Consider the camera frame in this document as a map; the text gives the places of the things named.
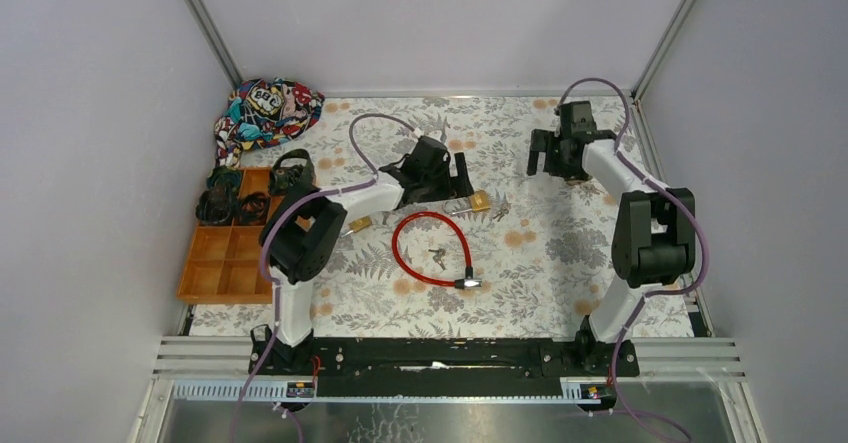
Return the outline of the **silver keys of cable lock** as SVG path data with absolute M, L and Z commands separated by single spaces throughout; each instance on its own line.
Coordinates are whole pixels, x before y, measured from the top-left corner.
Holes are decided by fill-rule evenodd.
M 445 271 L 446 270 L 446 264 L 445 264 L 446 250 L 444 248 L 437 248 L 437 249 L 429 249 L 428 252 L 431 253 L 432 260 L 441 268 L 442 271 Z

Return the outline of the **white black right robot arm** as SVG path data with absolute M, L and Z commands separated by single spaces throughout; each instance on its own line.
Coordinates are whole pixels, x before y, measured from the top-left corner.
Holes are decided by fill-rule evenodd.
M 566 360 L 583 373 L 609 372 L 621 361 L 645 298 L 674 283 L 695 263 L 694 196 L 641 172 L 616 149 L 616 135 L 597 127 L 587 101 L 561 103 L 559 126 L 537 130 L 545 172 L 570 184 L 597 182 L 618 205 L 612 242 L 613 281 L 581 323 Z

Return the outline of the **brass padlock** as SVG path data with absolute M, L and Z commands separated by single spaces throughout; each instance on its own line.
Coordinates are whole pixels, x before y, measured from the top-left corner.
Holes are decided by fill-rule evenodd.
M 358 232 L 362 231 L 363 229 L 368 228 L 372 225 L 373 225 L 373 221 L 369 216 L 365 216 L 365 217 L 353 220 L 352 222 L 350 222 L 347 225 L 346 230 L 344 230 L 340 234 L 340 237 L 344 238 L 344 237 L 347 237 L 349 235 L 358 233 Z
M 491 200 L 486 191 L 475 191 L 468 197 L 451 200 L 443 204 L 442 211 L 448 216 L 486 212 L 491 209 Z

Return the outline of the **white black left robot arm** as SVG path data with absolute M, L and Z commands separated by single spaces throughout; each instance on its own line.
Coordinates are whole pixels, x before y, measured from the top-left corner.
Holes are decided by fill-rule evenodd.
M 255 365 L 266 374 L 296 374 L 312 357 L 313 281 L 325 269 L 344 228 L 375 213 L 409 205 L 470 198 L 475 188 L 466 156 L 420 135 L 396 162 L 372 166 L 360 183 L 321 188 L 305 150 L 283 155 L 271 183 L 283 194 L 260 237 L 259 270 L 271 284 L 273 317 L 255 339 Z

